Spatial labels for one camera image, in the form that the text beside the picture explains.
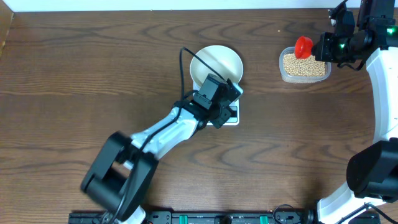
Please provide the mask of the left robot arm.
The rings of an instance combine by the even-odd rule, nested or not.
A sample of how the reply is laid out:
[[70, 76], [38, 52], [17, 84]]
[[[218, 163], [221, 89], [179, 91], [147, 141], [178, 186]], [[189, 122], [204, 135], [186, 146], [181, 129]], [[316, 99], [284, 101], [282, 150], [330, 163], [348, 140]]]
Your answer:
[[220, 128], [232, 114], [229, 107], [243, 94], [231, 80], [206, 80], [199, 90], [183, 92], [171, 112], [155, 125], [127, 136], [107, 138], [80, 185], [101, 205], [102, 223], [142, 223], [141, 203], [160, 159], [211, 122]]

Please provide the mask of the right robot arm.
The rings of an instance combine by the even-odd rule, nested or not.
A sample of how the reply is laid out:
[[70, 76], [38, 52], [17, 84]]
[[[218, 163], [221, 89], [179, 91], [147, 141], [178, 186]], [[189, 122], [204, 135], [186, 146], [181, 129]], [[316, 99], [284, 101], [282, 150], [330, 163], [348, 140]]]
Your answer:
[[371, 146], [348, 162], [346, 180], [308, 212], [307, 223], [349, 223], [397, 201], [397, 26], [394, 0], [362, 1], [358, 17], [342, 1], [328, 11], [334, 27], [312, 47], [321, 62], [365, 68], [371, 79], [375, 130]]

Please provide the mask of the red plastic measuring scoop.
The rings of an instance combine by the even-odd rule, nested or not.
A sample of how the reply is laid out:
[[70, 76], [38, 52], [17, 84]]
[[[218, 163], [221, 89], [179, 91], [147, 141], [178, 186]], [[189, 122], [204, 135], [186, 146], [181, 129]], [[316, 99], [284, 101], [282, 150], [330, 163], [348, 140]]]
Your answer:
[[309, 58], [312, 54], [313, 41], [309, 37], [301, 36], [297, 39], [294, 54], [297, 59]]

